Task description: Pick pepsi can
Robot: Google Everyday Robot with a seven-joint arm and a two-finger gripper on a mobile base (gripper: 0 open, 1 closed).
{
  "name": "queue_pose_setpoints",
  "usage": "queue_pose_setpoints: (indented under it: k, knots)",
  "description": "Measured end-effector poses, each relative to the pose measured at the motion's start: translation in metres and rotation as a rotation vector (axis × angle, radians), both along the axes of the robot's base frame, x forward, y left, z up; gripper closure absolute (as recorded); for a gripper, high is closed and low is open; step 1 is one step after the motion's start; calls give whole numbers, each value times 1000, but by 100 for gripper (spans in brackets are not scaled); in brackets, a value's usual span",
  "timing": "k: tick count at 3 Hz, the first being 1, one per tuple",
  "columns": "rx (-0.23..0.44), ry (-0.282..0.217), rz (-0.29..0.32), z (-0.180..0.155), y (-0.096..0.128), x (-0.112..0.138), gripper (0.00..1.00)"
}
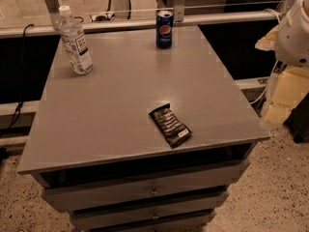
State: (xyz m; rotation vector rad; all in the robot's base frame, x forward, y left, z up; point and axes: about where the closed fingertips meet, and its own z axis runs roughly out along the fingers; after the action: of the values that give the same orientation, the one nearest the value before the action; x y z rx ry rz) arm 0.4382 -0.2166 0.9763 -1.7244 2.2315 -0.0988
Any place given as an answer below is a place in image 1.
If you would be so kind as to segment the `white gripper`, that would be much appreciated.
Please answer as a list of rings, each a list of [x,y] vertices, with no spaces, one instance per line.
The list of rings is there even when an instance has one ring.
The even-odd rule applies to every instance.
[[[277,31],[278,27],[273,27],[257,40],[255,47],[263,51],[274,50]],[[263,121],[274,126],[283,124],[308,93],[309,69],[289,66],[277,78],[270,104],[263,114]]]

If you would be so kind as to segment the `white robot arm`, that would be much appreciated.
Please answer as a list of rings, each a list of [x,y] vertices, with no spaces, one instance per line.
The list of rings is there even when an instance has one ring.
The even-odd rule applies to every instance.
[[[270,75],[262,108],[265,124],[281,125],[309,93],[309,0],[296,0],[255,47],[273,50],[276,61],[286,65]]]

